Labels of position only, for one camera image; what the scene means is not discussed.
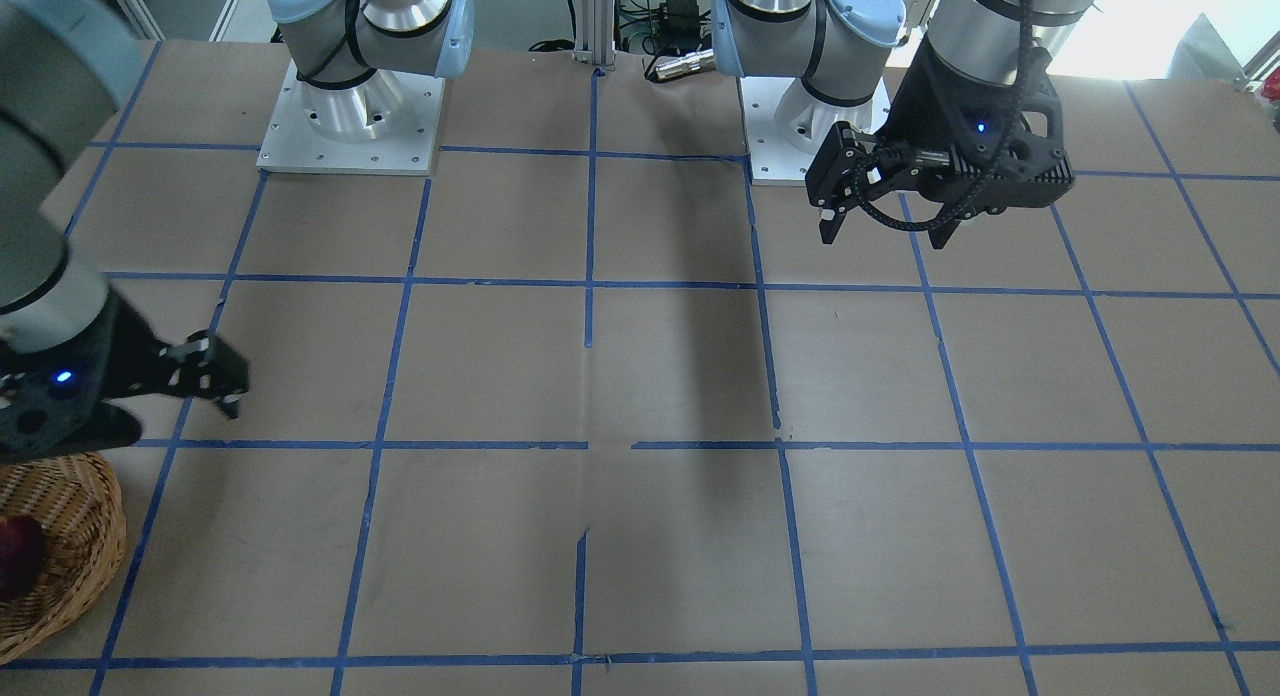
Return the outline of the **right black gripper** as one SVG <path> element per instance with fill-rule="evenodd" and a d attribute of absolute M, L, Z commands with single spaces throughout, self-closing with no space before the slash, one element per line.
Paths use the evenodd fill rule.
<path fill-rule="evenodd" d="M 102 400 L 165 394 L 207 400 L 229 421 L 250 390 L 250 362 L 223 336 L 195 331 L 166 345 L 118 290 L 100 313 L 65 342 L 19 349 L 3 335 L 3 415 L 52 400 L 86 409 Z"/>

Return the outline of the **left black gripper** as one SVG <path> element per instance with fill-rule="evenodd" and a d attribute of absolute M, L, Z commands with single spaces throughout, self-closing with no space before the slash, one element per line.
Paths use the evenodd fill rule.
<path fill-rule="evenodd" d="M 1032 81 L 1025 99 L 1039 81 L 1050 81 L 1044 72 L 1048 61 L 1046 49 L 1032 49 Z M 925 44 L 902 78 L 890 107 L 884 123 L 886 145 L 868 148 L 867 141 L 855 136 L 849 122 L 836 122 L 829 128 L 805 173 L 809 203 L 832 212 L 831 217 L 819 219 L 823 244 L 836 241 L 846 217 L 855 210 L 896 232 L 924 232 L 924 223 L 908 223 L 877 207 L 876 200 L 890 191 L 909 191 L 915 182 L 920 193 L 964 193 L 969 189 L 970 186 L 955 175 L 952 146 L 963 127 L 960 100 L 975 86 L 980 82 L 952 70 L 933 46 Z M 923 168 L 922 150 L 947 154 L 948 162 L 946 166 Z M 933 249 L 945 249 L 961 223 L 984 212 L 1001 212 L 1001 203 L 982 193 L 943 203 L 938 212 L 940 223 L 928 230 L 929 244 Z"/>

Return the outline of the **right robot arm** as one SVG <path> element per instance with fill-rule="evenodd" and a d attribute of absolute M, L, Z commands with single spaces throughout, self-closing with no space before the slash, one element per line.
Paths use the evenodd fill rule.
<path fill-rule="evenodd" d="M 291 52 L 259 159 L 270 171 L 407 173 L 439 87 L 462 75 L 474 0 L 268 0 Z M 214 336 L 155 339 L 40 207 L 143 72 L 100 0 L 3 0 L 3 383 L 20 415 L 70 430 L 114 397 L 165 391 L 236 415 L 246 365 Z"/>

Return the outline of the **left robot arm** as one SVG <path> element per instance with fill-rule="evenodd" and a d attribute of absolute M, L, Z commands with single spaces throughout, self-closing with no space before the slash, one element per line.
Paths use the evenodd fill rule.
<path fill-rule="evenodd" d="M 1048 67 L 1094 0 L 940 0 L 887 116 L 876 99 L 904 0 L 716 0 L 717 70 L 790 81 L 809 203 L 836 241 L 851 210 L 942 249 L 960 223 L 1046 209 L 1075 186 Z"/>

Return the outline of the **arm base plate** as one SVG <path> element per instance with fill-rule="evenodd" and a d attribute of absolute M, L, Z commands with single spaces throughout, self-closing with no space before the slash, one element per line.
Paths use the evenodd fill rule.
<path fill-rule="evenodd" d="M 319 90 L 289 64 L 257 168 L 292 175 L 430 177 L 445 78 L 376 70 L 352 90 Z"/>
<path fill-rule="evenodd" d="M 883 78 L 869 102 L 855 107 L 814 99 L 800 78 L 744 77 L 739 81 L 742 125 L 756 186 L 804 186 L 808 168 L 831 125 L 847 122 L 872 136 L 887 122 L 890 95 Z"/>

